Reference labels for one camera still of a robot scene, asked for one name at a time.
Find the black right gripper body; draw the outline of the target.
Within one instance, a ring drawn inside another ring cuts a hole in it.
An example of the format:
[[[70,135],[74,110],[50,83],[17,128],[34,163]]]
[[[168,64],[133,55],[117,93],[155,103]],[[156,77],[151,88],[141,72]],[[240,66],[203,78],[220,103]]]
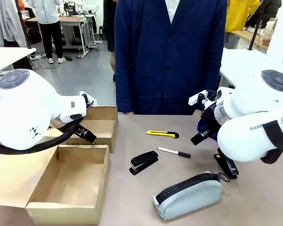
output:
[[[221,128],[221,125],[217,122],[214,115],[216,103],[213,103],[208,107],[200,117],[199,132],[204,134],[208,132],[210,138],[217,138],[217,133]]]

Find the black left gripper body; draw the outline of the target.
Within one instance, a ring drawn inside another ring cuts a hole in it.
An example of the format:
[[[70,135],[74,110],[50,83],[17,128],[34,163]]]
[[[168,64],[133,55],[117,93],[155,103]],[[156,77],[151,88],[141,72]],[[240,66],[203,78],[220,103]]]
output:
[[[78,137],[85,137],[87,133],[87,129],[83,127],[82,125],[78,125],[74,131],[74,134]]]

